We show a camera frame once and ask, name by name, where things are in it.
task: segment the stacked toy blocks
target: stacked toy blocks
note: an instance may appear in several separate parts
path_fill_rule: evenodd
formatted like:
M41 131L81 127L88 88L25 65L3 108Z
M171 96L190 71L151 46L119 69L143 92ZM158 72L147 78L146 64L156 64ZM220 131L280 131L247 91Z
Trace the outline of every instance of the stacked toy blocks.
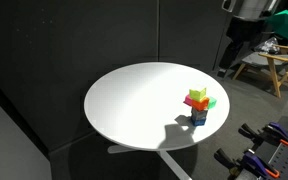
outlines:
M206 88L199 90L190 89L184 103L192 107L192 124L194 126L202 126L206 122L208 110L215 107L216 99L206 96Z

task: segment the table top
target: table top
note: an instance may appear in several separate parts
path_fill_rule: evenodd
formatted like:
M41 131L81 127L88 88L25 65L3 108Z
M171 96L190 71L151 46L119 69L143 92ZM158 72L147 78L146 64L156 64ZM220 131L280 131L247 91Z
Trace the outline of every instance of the table top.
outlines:
M193 126L189 89L206 87L217 100L203 126ZM225 122L230 103L224 88L209 75L184 65L148 62L116 69L88 90L84 111L95 130L122 146L147 151L192 146Z

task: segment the table leg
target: table leg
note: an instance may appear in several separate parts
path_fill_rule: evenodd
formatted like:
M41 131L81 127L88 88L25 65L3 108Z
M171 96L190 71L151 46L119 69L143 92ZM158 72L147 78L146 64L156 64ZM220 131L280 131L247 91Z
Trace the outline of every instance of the table leg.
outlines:
M136 149L120 146L120 145L113 145L108 147L107 152L109 154L115 154L115 153L122 153L122 152L129 152L129 151L136 151Z
M157 154L161 156L180 180L192 180L166 151L157 151Z

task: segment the black backdrop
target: black backdrop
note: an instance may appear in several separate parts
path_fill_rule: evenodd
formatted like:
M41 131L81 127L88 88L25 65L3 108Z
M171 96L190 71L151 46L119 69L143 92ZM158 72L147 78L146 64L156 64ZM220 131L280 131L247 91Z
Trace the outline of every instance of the black backdrop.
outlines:
M226 13L218 0L0 0L0 88L52 151L93 129L87 89L129 64L212 69Z

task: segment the wooden chair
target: wooden chair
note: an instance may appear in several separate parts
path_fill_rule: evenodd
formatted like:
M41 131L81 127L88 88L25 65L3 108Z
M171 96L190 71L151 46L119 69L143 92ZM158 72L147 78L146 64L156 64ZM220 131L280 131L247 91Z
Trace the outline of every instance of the wooden chair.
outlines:
M253 70L272 80L275 88L275 95L278 98L281 98L280 86L284 81L288 82L288 46L275 46L280 48L280 55L254 52L243 58L233 80L235 80L243 71L247 71L248 69ZM270 73L264 73L262 70L268 70Z

